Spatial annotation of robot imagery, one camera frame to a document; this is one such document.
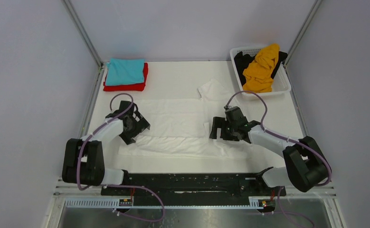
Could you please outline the white t shirt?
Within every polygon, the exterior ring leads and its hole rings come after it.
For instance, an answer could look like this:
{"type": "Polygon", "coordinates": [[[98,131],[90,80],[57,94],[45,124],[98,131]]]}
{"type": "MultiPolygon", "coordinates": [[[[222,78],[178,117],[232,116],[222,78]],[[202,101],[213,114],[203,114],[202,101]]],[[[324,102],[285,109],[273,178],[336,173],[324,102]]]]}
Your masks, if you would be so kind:
{"type": "Polygon", "coordinates": [[[119,155],[222,157],[244,159],[263,151],[245,141],[211,140],[213,117],[223,117],[231,93],[211,79],[198,88],[200,98],[138,100],[140,113],[151,128],[130,145],[122,143],[119,155]]]}

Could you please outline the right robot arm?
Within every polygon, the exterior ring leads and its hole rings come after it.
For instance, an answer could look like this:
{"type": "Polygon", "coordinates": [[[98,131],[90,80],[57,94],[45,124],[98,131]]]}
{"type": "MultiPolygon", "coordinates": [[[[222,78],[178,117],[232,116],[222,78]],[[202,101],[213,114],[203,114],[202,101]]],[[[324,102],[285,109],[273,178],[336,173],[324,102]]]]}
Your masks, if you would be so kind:
{"type": "Polygon", "coordinates": [[[258,145],[281,156],[284,167],[269,167],[257,175],[256,190],[269,195],[275,187],[293,185],[301,192],[330,181],[331,168],[315,139],[287,138],[265,128],[259,121],[248,121],[237,106],[225,110],[225,117],[212,119],[210,139],[245,141],[258,145]]]}

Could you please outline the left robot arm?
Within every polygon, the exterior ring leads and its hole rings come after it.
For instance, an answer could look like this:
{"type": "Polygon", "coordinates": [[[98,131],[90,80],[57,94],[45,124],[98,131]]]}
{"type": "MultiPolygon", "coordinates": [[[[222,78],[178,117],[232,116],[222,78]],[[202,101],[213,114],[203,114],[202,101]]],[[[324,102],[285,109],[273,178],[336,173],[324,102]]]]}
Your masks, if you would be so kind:
{"type": "Polygon", "coordinates": [[[125,179],[127,171],[108,168],[105,155],[116,152],[121,143],[135,143],[135,137],[146,129],[150,129],[150,124],[137,104],[121,101],[119,109],[108,114],[93,133],[67,141],[62,180],[90,186],[113,185],[117,194],[127,194],[131,188],[130,181],[125,179]]]}

